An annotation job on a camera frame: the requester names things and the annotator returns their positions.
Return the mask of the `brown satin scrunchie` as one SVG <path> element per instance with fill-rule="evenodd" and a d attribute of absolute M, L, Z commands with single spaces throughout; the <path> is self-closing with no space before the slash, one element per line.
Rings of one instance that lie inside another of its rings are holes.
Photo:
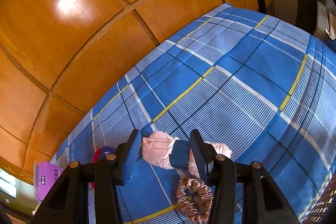
<path fill-rule="evenodd" d="M 182 178 L 176 192 L 177 204 L 192 223 L 208 223 L 213 194 L 209 186 L 194 178 Z"/>

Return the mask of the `purple snack carton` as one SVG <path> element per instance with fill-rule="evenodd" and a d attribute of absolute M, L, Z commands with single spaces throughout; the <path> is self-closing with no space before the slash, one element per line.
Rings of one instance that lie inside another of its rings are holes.
<path fill-rule="evenodd" d="M 49 162 L 34 162 L 34 191 L 39 202 L 45 198 L 63 171 L 63 168 Z"/>

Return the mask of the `pink towel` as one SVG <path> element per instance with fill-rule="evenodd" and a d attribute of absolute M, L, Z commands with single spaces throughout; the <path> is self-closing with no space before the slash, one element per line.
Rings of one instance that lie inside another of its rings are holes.
<path fill-rule="evenodd" d="M 151 165 L 163 169 L 187 169 L 199 178 L 199 171 L 191 150 L 191 142 L 156 131 L 142 138 L 142 157 Z"/>

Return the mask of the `red christmas sock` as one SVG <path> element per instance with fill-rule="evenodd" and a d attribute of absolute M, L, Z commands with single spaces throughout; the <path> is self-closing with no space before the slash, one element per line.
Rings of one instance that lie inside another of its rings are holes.
<path fill-rule="evenodd" d="M 102 148 L 99 148 L 96 150 L 93 156 L 92 163 L 96 163 L 100 160 L 101 152 L 102 152 Z M 93 189 L 95 188 L 95 184 L 93 182 L 90 182 L 89 184 Z"/>

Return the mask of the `blue plaid bedsheet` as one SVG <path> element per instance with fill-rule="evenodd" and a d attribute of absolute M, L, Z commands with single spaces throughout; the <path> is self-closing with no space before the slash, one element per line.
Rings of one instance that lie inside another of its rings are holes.
<path fill-rule="evenodd" d="M 122 76 L 52 158 L 92 161 L 132 130 L 226 144 L 259 161 L 303 221 L 335 173 L 335 48 L 270 15 L 220 5 Z"/>

